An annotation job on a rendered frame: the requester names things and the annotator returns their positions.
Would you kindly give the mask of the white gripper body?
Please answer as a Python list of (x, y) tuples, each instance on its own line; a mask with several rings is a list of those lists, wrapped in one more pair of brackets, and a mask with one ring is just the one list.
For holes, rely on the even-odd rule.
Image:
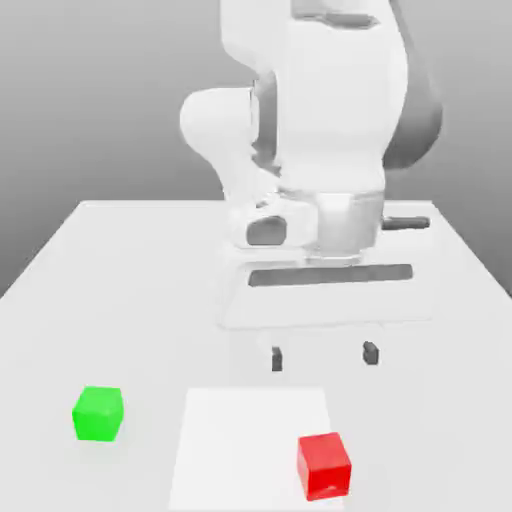
[(228, 330), (385, 324), (432, 318), (427, 263), (314, 268), (229, 262), (216, 276), (218, 323)]

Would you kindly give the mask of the small red cube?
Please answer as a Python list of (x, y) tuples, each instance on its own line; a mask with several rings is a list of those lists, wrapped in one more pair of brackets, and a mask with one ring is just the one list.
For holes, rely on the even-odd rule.
[(352, 463), (338, 432), (300, 437), (297, 471), (308, 501), (349, 494)]

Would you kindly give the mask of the small green cube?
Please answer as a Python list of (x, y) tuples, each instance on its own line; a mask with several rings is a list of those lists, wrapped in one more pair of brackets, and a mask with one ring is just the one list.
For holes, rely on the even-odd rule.
[(85, 386), (72, 409), (76, 436), (82, 441), (113, 442), (124, 418), (121, 390)]

